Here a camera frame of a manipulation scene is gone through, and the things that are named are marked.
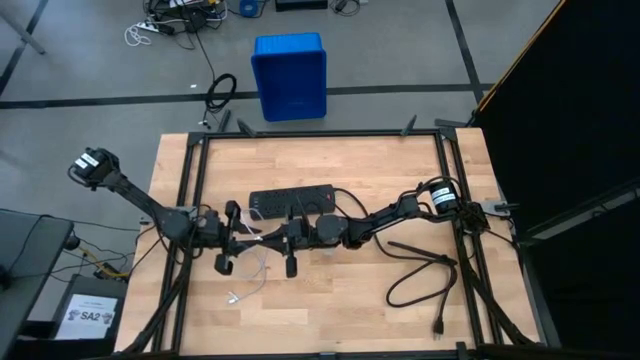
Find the black panel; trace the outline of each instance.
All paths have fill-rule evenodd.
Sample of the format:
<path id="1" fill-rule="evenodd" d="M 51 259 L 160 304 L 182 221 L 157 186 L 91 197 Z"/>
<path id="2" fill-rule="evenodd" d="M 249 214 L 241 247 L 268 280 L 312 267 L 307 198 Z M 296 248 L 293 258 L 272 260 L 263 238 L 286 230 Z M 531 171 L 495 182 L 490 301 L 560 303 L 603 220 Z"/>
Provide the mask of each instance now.
<path id="1" fill-rule="evenodd" d="M 635 352 L 640 201 L 549 238 L 530 254 L 563 347 Z"/>
<path id="2" fill-rule="evenodd" d="M 640 177 L 638 13 L 567 1 L 477 114 L 519 229 Z"/>

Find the black metal frame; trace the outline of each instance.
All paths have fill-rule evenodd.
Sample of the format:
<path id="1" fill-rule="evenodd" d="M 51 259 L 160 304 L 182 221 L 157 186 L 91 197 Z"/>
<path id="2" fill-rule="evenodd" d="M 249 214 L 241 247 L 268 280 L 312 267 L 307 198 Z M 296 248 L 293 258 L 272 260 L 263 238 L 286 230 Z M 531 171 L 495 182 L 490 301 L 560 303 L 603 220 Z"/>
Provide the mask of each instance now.
<path id="1" fill-rule="evenodd" d="M 447 156 L 445 153 L 445 145 L 443 138 L 449 140 L 451 144 L 451 150 L 453 154 L 453 162 L 455 165 L 456 173 L 458 175 L 458 180 L 461 184 L 460 191 L 462 195 L 469 198 L 469 185 L 467 183 L 466 174 L 464 170 L 464 165 L 462 162 L 462 157 L 460 154 L 460 148 L 458 146 L 458 141 L 456 137 L 456 133 L 454 129 L 419 129 L 419 130 L 411 130 L 408 136 L 434 136 L 435 144 L 436 144 L 436 152 L 438 155 L 438 161 L 440 165 L 440 171 L 442 175 L 449 175 L 449 167 L 447 162 Z M 255 138 L 305 138 L 305 137 L 366 137 L 366 136 L 400 136 L 400 130 L 390 129 L 390 130 L 339 130 L 339 131 L 296 131 L 296 132 L 259 132 L 255 134 Z M 207 166 L 207 155 L 209 153 L 209 144 L 213 140 L 220 139 L 247 139 L 251 138 L 251 136 L 244 133 L 204 133 L 204 132 L 195 132 L 189 133 L 187 139 L 187 147 L 185 153 L 185 161 L 182 167 L 182 176 L 180 178 L 180 187 L 178 191 L 178 200 L 176 205 L 183 206 L 185 203 L 186 193 L 187 193 L 187 184 L 189 182 L 189 176 L 191 172 L 191 163 L 194 156 L 195 146 L 200 144 L 200 162 L 198 164 L 198 172 L 196 175 L 196 186 L 194 189 L 194 197 L 193 197 L 193 206 L 200 206 L 201 197 L 202 197 L 202 187 L 204 185 L 205 180 L 205 172 Z M 461 223 L 456 222 L 452 224 L 453 233 L 456 243 L 457 254 L 460 259 L 466 259 L 468 257 L 467 250 L 464 243 L 464 234 L 460 231 Z M 487 270 L 487 264 L 484 257 L 484 252 L 482 249 L 482 244 L 480 242 L 479 236 L 472 236 L 472 244 L 475 251 L 476 265 L 478 268 L 478 275 L 480 277 L 480 281 L 482 284 L 491 292 L 491 284 L 489 281 L 489 275 Z M 172 258 L 176 255 L 177 247 L 174 243 L 171 243 L 170 253 L 167 254 L 167 259 L 165 263 L 165 271 L 162 282 L 162 291 L 160 294 L 160 299 L 162 299 L 169 288 L 171 287 L 171 280 L 174 273 L 174 261 Z M 467 303 L 467 310 L 469 312 L 469 320 L 471 325 L 471 330 L 473 334 L 473 340 L 475 346 L 479 346 L 484 344 L 484 334 L 482 332 L 482 327 L 480 325 L 480 316 L 478 313 L 478 306 L 476 303 L 476 295 L 469 281 L 471 276 L 470 271 L 470 263 L 461 261 L 461 277 L 463 280 L 464 290 L 465 290 L 465 298 Z M 177 310 L 176 310 L 176 320 L 174 322 L 174 329 L 171 341 L 171 351 L 179 353 L 180 345 L 182 340 L 182 329 L 184 326 L 184 315 L 186 311 L 186 302 L 187 302 L 187 292 L 188 287 L 181 291 Z M 498 323 L 495 321 L 494 317 L 488 313 L 488 318 L 490 321 L 491 333 L 493 342 L 495 344 L 503 344 L 502 333 Z M 165 319 L 162 320 L 158 330 L 154 334 L 153 342 L 152 342 L 152 351 L 161 351 L 162 348 L 162 339 L 164 337 L 164 327 L 165 327 Z M 420 358 L 429 358 L 429 359 L 457 359 L 460 355 L 460 351 L 464 348 L 464 344 L 460 344 L 457 350 L 451 351 L 412 351 L 412 352 L 372 352 L 366 353 L 368 357 L 389 357 L 393 356 L 394 358 L 416 358 L 420 356 Z M 341 358 L 354 357 L 358 358 L 363 356 L 363 353 L 341 353 Z M 247 355 L 247 356 L 233 356 L 234 359 L 244 358 L 246 357 L 255 359 L 255 358 L 264 358 L 264 359 L 284 359 L 291 358 L 291 356 L 295 358 L 305 358 L 312 356 L 311 354 L 263 354 L 263 355 Z M 225 356 L 219 355 L 211 355 L 211 356 L 203 356 L 198 358 L 220 358 L 223 359 Z"/>

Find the black floor stripe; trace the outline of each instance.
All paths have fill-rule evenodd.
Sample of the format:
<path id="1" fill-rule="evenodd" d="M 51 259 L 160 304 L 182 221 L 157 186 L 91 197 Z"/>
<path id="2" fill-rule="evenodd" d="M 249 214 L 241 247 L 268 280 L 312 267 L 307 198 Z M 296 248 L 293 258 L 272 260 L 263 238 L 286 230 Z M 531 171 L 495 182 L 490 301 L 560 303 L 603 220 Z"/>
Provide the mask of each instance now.
<path id="1" fill-rule="evenodd" d="M 481 84 L 482 89 L 489 90 L 492 84 Z M 351 86 L 327 89 L 327 95 L 361 95 L 361 94 L 393 94 L 393 93 L 431 93 L 431 92 L 464 92 L 474 91 L 469 84 L 433 84 L 433 85 L 382 85 L 382 86 Z M 217 99 L 225 94 L 217 94 Z M 128 96 L 112 98 L 88 98 L 65 100 L 34 100 L 34 101 L 0 101 L 0 109 L 44 109 L 56 107 L 101 106 L 101 105 L 131 105 L 204 101 L 205 94 L 185 95 L 152 95 Z M 256 91 L 239 91 L 234 99 L 258 99 Z"/>
<path id="2" fill-rule="evenodd" d="M 40 21 L 40 16 L 42 16 L 42 12 L 44 11 L 44 8 L 45 6 L 47 6 L 48 2 L 49 0 L 40 0 L 38 8 L 36 8 L 36 12 L 31 17 L 31 20 L 29 21 L 29 24 L 27 24 L 27 28 L 25 29 L 29 34 L 32 34 L 33 30 L 36 28 L 38 21 Z M 4 89 L 7 87 L 13 71 L 16 69 L 16 66 L 18 66 L 18 60 L 20 60 L 20 57 L 22 56 L 22 53 L 24 52 L 24 49 L 26 49 L 26 47 L 27 43 L 24 41 L 20 41 L 20 45 L 18 45 L 16 50 L 13 52 L 11 60 L 9 60 L 9 63 L 4 68 L 4 72 L 2 73 L 2 76 L 0 76 L 0 96 L 2 95 Z"/>
<path id="3" fill-rule="evenodd" d="M 482 100 L 482 90 L 484 89 L 480 85 L 478 72 L 476 71 L 475 65 L 473 65 L 473 58 L 469 51 L 469 45 L 467 45 L 467 39 L 464 37 L 464 31 L 462 30 L 462 24 L 460 23 L 456 6 L 453 4 L 453 0 L 445 0 L 445 3 L 447 4 L 447 11 L 449 12 L 451 23 L 453 24 L 453 30 L 455 31 L 456 38 L 458 39 L 458 46 L 460 47 L 460 53 L 462 54 L 462 61 L 464 61 L 465 68 L 467 68 L 467 75 L 469 75 L 469 81 L 471 81 L 471 86 L 473 87 L 473 95 L 476 97 L 476 102 L 479 103 L 480 100 Z"/>

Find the white sign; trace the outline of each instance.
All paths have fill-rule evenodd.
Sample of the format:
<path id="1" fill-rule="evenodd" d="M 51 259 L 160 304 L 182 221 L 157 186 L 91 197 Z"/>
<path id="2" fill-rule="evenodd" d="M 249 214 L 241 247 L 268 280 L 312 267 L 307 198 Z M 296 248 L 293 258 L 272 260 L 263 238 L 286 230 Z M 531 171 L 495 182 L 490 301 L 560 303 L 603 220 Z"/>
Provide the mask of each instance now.
<path id="1" fill-rule="evenodd" d="M 116 316 L 118 299 L 73 295 L 56 334 L 61 339 L 103 339 Z"/>

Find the gray floor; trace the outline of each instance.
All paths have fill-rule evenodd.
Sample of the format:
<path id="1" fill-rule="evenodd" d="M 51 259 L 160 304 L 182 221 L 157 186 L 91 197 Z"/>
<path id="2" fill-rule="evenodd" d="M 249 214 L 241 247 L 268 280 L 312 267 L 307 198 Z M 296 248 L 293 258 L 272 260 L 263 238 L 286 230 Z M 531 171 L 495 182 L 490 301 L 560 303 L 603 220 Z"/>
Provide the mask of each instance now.
<path id="1" fill-rule="evenodd" d="M 556 2 L 454 0 L 482 83 L 499 79 Z M 38 0 L 4 3 L 26 26 Z M 211 74 L 199 49 L 183 50 L 174 38 L 155 34 L 148 35 L 151 46 L 126 46 L 125 28 L 142 16 L 141 1 L 49 0 L 33 33 L 47 54 L 25 49 L 0 102 L 206 91 Z M 469 84 L 444 0 L 370 0 L 352 18 L 329 10 L 275 13 L 269 6 L 257 20 L 230 15 L 201 38 L 216 71 L 233 73 L 240 91 L 253 91 L 255 37 L 292 32 L 321 34 L 329 87 Z M 1 68 L 18 44 L 0 21 Z M 325 119 L 285 123 L 265 122 L 258 100 L 236 100 L 229 108 L 259 130 L 310 130 L 401 128 L 413 114 L 417 127 L 433 127 L 436 117 L 467 120 L 475 104 L 471 92 L 337 95 L 328 98 Z M 0 207 L 135 227 L 139 211 L 112 194 L 79 188 L 67 179 L 67 167 L 84 147 L 102 146 L 146 189 L 160 135 L 202 130 L 203 109 L 201 102 L 181 102 L 0 110 Z M 103 248 L 133 250 L 135 234 L 80 225 L 77 231 Z M 78 263 L 63 255 L 57 266 Z M 65 286 L 50 280 L 31 318 L 49 319 Z"/>

